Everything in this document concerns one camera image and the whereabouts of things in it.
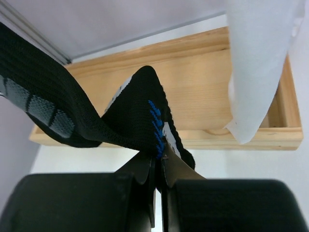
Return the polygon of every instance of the white cloth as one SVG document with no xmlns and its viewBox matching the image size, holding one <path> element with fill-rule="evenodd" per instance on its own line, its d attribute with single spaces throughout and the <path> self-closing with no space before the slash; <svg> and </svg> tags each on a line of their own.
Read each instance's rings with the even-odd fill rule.
<svg viewBox="0 0 309 232">
<path fill-rule="evenodd" d="M 226 6 L 233 64 L 233 120 L 226 128 L 244 144 L 254 137 L 272 103 L 297 32 L 294 23 L 299 26 L 304 16 L 304 0 L 227 0 Z"/>
</svg>

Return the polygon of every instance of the black sock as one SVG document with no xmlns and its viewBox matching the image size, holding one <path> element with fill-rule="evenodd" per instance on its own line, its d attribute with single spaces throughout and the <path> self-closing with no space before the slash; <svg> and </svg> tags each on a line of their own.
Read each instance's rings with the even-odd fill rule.
<svg viewBox="0 0 309 232">
<path fill-rule="evenodd" d="M 154 69 L 142 67 L 121 88 L 100 117 L 62 65 L 0 24 L 0 92 L 51 138 L 74 147 L 106 142 L 160 158 L 170 130 L 175 153 L 194 168 Z"/>
</svg>

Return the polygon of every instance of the wooden box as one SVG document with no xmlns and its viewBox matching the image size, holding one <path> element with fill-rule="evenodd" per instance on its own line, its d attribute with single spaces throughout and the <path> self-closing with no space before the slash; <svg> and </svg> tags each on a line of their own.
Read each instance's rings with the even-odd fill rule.
<svg viewBox="0 0 309 232">
<path fill-rule="evenodd" d="M 232 119 L 227 92 L 232 72 L 227 28 L 74 63 L 66 68 L 102 115 L 119 86 L 144 65 L 156 70 L 186 148 L 296 150 L 303 139 L 288 58 L 276 96 L 255 137 L 239 145 L 227 129 L 222 129 Z M 37 126 L 30 140 L 61 145 Z"/>
</svg>

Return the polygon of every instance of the white wall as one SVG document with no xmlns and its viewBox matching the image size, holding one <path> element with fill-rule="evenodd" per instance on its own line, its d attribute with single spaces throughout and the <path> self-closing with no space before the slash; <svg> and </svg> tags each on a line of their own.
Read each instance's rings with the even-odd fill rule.
<svg viewBox="0 0 309 232">
<path fill-rule="evenodd" d="M 0 213 L 36 157 L 39 146 L 28 140 L 32 127 L 24 112 L 0 97 Z"/>
<path fill-rule="evenodd" d="M 71 59 L 225 10 L 224 0 L 6 0 Z"/>
</svg>

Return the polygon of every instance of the blue stitching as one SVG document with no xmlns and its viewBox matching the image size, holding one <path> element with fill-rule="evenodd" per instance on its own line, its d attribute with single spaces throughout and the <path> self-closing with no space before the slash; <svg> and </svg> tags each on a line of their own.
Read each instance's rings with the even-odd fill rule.
<svg viewBox="0 0 309 232">
<path fill-rule="evenodd" d="M 150 104 L 150 106 L 152 107 L 152 109 L 154 110 L 150 110 L 150 113 L 152 114 L 152 116 L 155 119 L 155 122 L 152 121 L 152 124 L 154 125 L 154 128 L 157 132 L 154 133 L 157 141 L 158 141 L 158 145 L 156 145 L 156 148 L 158 150 L 158 154 L 156 156 L 157 159 L 160 159 L 163 155 L 163 151 L 164 151 L 164 143 L 163 143 L 163 132 L 162 132 L 162 126 L 163 126 L 163 122 L 162 120 L 159 120 L 157 118 L 157 116 L 161 116 L 161 112 L 159 109 L 156 108 L 155 104 L 149 100 L 148 103 Z"/>
<path fill-rule="evenodd" d="M 155 121 L 156 121 L 157 125 L 161 127 L 161 126 L 162 126 L 162 121 L 159 120 L 159 119 L 156 117 L 155 113 L 154 113 L 152 110 L 150 110 L 150 113 L 151 113 L 151 114 L 153 115 L 153 117 L 155 118 Z"/>
</svg>

